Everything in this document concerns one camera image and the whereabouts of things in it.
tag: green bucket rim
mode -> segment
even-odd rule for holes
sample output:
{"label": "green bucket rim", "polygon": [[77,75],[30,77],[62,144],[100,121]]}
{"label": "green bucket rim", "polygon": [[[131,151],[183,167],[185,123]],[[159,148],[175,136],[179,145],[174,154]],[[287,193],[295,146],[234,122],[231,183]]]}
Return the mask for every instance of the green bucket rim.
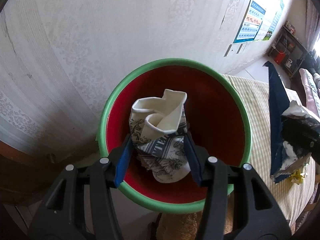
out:
{"label": "green bucket rim", "polygon": [[[234,101],[236,102],[238,109],[240,111],[242,121],[244,124],[244,137],[245,137],[245,145],[244,145],[244,154],[241,160],[241,164],[249,162],[250,158],[250,151],[251,151],[251,128],[250,128],[250,121],[248,118],[247,111],[242,103],[238,93],[234,89],[234,87],[219,73],[214,71],[213,69],[209,68],[208,66],[201,64],[199,62],[183,59],[183,58],[166,58],[166,59],[159,59],[156,61],[149,62],[141,67],[133,70],[129,73],[121,82],[116,86],[113,92],[110,94],[106,104],[103,108],[100,125],[98,129],[97,139],[99,143],[99,150],[100,156],[106,157],[108,156],[107,150],[107,142],[106,142],[106,128],[107,128],[107,121],[108,116],[113,106],[113,103],[116,101],[116,98],[120,94],[120,92],[136,77],[140,76],[141,74],[164,66],[187,66],[191,68],[196,68],[201,70],[202,72],[207,73],[208,75],[215,78],[223,87],[230,93]],[[158,200],[151,199],[149,197],[144,196],[143,194],[139,193],[131,186],[129,186],[125,181],[123,181],[118,189],[130,200],[134,201],[135,203],[139,204],[142,207],[147,209],[163,212],[163,213],[174,213],[174,214],[186,214],[186,213],[193,213],[201,211],[204,207],[205,199],[195,201],[192,203],[184,203],[184,204],[174,204],[174,203],[165,203]],[[233,185],[228,185],[228,194],[233,191]]]}

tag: wire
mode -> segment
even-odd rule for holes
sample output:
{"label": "wire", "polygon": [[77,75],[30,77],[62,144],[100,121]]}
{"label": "wire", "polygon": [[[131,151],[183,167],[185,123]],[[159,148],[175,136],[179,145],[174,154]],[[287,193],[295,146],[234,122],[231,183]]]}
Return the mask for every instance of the wire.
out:
{"label": "wire", "polygon": [[276,49],[276,46],[275,46],[275,50],[278,51],[278,53],[280,53],[280,54],[284,54],[287,51],[287,46],[288,46],[288,35],[287,35],[286,31],[284,31],[284,33],[285,33],[285,51],[284,52],[279,52]]}

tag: mattress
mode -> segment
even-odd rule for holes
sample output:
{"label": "mattress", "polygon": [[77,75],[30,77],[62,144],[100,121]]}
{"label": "mattress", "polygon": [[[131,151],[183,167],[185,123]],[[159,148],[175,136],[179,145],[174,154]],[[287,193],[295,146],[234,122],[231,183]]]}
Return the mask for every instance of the mattress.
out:
{"label": "mattress", "polygon": [[[252,130],[252,150],[250,163],[265,182],[284,216],[292,225],[308,203],[315,184],[315,161],[311,158],[304,169],[308,176],[300,185],[286,179],[275,184],[270,179],[270,118],[269,118],[269,85],[264,82],[241,77],[224,75],[233,85],[247,110]],[[297,93],[286,89],[289,100],[301,104]]]}

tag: red bucket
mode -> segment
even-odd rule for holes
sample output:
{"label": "red bucket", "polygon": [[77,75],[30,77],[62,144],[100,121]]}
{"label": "red bucket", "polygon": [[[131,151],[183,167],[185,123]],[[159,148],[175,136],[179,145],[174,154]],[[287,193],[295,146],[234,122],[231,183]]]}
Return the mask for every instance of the red bucket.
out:
{"label": "red bucket", "polygon": [[[211,68],[187,59],[161,59],[126,76],[104,107],[98,134],[101,156],[121,146],[129,131],[132,104],[139,98],[162,97],[164,89],[184,91],[190,132],[197,145],[226,164],[249,161],[249,119],[232,85]],[[134,152],[119,189],[139,205],[158,212],[190,213],[203,209],[207,188],[199,188],[189,173],[175,183],[160,183],[136,159]],[[229,185],[228,193],[233,190]]]}

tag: floor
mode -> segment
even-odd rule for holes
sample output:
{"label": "floor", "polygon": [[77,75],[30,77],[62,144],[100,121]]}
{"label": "floor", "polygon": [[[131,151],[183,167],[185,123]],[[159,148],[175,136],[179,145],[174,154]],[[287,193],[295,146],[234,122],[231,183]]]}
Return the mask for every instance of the floor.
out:
{"label": "floor", "polygon": [[[75,166],[77,168],[89,166],[99,158],[99,153],[95,153],[79,161],[78,163],[75,163]],[[139,206],[138,204],[128,199],[119,190],[112,188],[111,195],[124,240],[146,239],[148,234],[148,224],[151,222],[155,222],[159,213]],[[41,201],[34,203],[28,207],[8,204],[4,204],[4,207],[6,208],[12,219],[19,226],[19,228],[25,234],[27,234],[28,227],[31,224],[31,221],[36,214],[36,211],[40,204]],[[90,208],[89,186],[85,186],[84,188],[84,215],[87,231],[90,233],[94,233]]]}
{"label": "floor", "polygon": [[[241,70],[235,76],[254,79],[268,83],[268,68],[263,67],[266,61],[270,61],[274,64],[276,70],[279,73],[281,80],[286,88],[290,88],[290,80],[285,71],[274,62],[274,60],[268,56],[263,56],[245,69]],[[75,164],[76,167],[84,167],[91,165],[99,159],[99,154],[93,154]],[[119,225],[124,235],[124,239],[145,239],[147,235],[148,223],[155,221],[158,213],[147,210],[136,203],[126,198],[119,190],[111,190],[113,196],[114,207],[116,215],[119,221]],[[92,218],[90,212],[90,194],[89,188],[85,189],[85,213],[86,213],[86,225],[87,231],[93,232]],[[28,227],[34,217],[40,202],[34,203],[29,207],[4,205],[13,220],[21,228],[21,230],[27,233]]]}
{"label": "floor", "polygon": [[254,79],[258,81],[262,81],[268,83],[269,75],[268,75],[268,68],[264,67],[263,64],[267,61],[270,61],[275,66],[278,74],[286,88],[290,88],[290,79],[285,71],[279,66],[271,57],[263,56],[250,66],[246,67],[244,70],[241,70],[238,74],[234,76],[243,77],[248,79]]}

